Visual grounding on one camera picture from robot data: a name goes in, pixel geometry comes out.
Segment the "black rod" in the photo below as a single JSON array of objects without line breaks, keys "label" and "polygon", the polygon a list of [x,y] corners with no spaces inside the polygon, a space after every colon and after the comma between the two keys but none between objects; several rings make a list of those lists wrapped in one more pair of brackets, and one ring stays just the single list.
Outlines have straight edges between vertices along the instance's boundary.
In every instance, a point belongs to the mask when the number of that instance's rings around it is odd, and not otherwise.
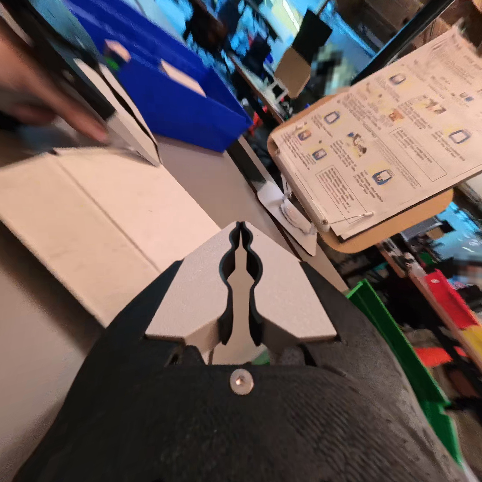
[{"label": "black rod", "polygon": [[428,1],[352,80],[351,86],[383,69],[454,1]]}]

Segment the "white cardboard mailer box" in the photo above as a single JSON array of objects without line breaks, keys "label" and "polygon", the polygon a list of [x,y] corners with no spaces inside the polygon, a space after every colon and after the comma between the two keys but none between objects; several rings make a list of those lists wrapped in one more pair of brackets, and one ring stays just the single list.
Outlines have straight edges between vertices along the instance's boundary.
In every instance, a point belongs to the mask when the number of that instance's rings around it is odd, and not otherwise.
[{"label": "white cardboard mailer box", "polygon": [[220,232],[163,165],[104,148],[1,167],[1,221],[104,327]]},{"label": "white cardboard mailer box", "polygon": [[174,67],[172,64],[168,63],[166,60],[161,59],[159,64],[159,69],[162,71],[166,76],[168,76],[172,81],[177,82],[178,84],[184,86],[185,88],[197,93],[198,95],[206,98],[206,93],[199,84],[191,76],[187,75],[183,71],[179,70],[178,68]]}]

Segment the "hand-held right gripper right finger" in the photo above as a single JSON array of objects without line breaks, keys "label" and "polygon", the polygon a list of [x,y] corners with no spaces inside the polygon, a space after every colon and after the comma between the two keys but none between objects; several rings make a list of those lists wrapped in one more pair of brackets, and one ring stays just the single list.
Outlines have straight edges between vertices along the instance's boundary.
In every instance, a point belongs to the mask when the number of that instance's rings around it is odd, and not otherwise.
[{"label": "hand-held right gripper right finger", "polygon": [[249,291],[249,331],[263,345],[271,364],[302,345],[336,340],[337,331],[308,276],[311,266],[298,260],[249,222],[241,223]]}]

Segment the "person's left hand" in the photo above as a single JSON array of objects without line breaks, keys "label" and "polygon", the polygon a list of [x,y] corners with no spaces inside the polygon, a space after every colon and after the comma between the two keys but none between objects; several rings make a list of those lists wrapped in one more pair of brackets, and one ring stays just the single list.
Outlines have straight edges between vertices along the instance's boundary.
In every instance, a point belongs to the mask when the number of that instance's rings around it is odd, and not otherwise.
[{"label": "person's left hand", "polygon": [[84,136],[101,143],[108,141],[104,123],[54,81],[3,19],[1,112],[31,125],[49,124],[60,117]]}]

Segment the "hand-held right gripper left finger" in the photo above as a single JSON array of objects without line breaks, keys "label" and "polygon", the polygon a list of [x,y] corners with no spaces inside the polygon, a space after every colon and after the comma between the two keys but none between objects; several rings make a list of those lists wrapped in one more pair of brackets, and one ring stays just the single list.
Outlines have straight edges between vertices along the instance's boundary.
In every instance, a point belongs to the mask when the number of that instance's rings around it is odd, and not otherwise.
[{"label": "hand-held right gripper left finger", "polygon": [[146,337],[195,346],[202,355],[226,345],[233,331],[233,289],[241,222],[233,222],[181,262]]}]

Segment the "brown and black board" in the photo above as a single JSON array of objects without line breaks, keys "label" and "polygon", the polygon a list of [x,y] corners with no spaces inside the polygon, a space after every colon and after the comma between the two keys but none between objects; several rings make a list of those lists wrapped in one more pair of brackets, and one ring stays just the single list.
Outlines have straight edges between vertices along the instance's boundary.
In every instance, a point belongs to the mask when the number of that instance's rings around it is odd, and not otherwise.
[{"label": "brown and black board", "polygon": [[282,55],[274,71],[274,80],[284,95],[296,99],[311,76],[311,64],[332,29],[314,11],[307,10],[291,46]]}]

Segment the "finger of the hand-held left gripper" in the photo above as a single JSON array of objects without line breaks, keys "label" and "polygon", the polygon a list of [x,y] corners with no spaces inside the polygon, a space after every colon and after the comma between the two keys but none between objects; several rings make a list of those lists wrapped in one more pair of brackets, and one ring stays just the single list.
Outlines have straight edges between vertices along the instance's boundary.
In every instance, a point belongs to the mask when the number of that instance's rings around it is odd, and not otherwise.
[{"label": "finger of the hand-held left gripper", "polygon": [[157,141],[155,140],[151,130],[149,129],[146,121],[142,117],[139,109],[130,98],[129,94],[124,90],[124,87],[120,84],[111,70],[105,64],[99,64],[99,74],[104,79],[111,92],[116,96],[118,102],[124,107],[126,111],[136,120],[139,127],[145,132],[145,134],[153,141],[154,146],[157,147]]},{"label": "finger of the hand-held left gripper", "polygon": [[73,60],[77,75],[75,87],[92,110],[106,123],[114,142],[142,156],[154,166],[162,164],[158,146],[139,127],[136,120],[118,102],[95,67],[81,59]]}]

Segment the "printed instruction sheet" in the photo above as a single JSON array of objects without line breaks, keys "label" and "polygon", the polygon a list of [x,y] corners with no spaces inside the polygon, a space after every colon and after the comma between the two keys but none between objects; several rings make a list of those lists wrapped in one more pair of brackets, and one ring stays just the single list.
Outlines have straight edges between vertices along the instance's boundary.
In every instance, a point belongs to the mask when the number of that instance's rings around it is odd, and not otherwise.
[{"label": "printed instruction sheet", "polygon": [[274,140],[348,240],[481,174],[481,55],[452,27]]}]

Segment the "blue plastic bin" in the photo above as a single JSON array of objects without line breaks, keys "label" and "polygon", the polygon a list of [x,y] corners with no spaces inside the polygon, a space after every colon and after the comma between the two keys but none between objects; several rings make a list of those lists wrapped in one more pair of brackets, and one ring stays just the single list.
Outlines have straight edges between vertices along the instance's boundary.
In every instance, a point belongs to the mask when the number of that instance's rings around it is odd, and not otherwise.
[{"label": "blue plastic bin", "polygon": [[[66,1],[99,51],[113,39],[131,54],[116,73],[149,129],[158,135],[224,152],[252,120],[212,67],[124,1]],[[164,59],[199,82],[206,98],[159,69]]]}]

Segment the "red plastic bin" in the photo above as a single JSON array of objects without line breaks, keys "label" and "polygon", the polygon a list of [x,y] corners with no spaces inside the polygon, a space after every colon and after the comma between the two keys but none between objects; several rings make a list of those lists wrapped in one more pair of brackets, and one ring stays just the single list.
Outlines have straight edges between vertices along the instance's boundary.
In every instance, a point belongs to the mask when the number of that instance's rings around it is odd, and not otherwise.
[{"label": "red plastic bin", "polygon": [[473,326],[481,326],[475,313],[442,272],[436,269],[434,272],[426,274],[424,280],[437,304],[458,329],[465,330]]}]

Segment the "green plastic bin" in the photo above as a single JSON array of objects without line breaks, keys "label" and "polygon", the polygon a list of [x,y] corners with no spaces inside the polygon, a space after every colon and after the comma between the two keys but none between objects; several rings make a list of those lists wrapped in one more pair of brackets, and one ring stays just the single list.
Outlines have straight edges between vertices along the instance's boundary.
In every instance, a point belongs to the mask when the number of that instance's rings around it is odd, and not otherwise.
[{"label": "green plastic bin", "polygon": [[446,397],[367,282],[345,296],[311,277],[330,341],[286,347],[252,366],[244,396],[243,460],[252,481],[462,481],[463,470],[427,420]]}]

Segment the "yellow box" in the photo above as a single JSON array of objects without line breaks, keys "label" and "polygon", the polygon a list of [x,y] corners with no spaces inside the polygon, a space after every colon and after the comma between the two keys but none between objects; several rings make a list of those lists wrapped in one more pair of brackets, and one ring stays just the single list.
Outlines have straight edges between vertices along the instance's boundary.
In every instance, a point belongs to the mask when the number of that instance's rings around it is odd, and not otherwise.
[{"label": "yellow box", "polygon": [[470,358],[481,366],[481,325],[472,325],[460,332]]}]

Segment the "wooden cube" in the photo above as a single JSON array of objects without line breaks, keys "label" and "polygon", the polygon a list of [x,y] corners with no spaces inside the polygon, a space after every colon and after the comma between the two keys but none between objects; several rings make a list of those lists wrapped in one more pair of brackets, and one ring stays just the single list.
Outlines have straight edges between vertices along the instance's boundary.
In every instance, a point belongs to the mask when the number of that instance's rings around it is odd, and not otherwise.
[{"label": "wooden cube", "polygon": [[113,39],[104,40],[103,54],[105,61],[110,64],[116,64],[118,69],[125,63],[129,63],[132,58],[129,51]]}]

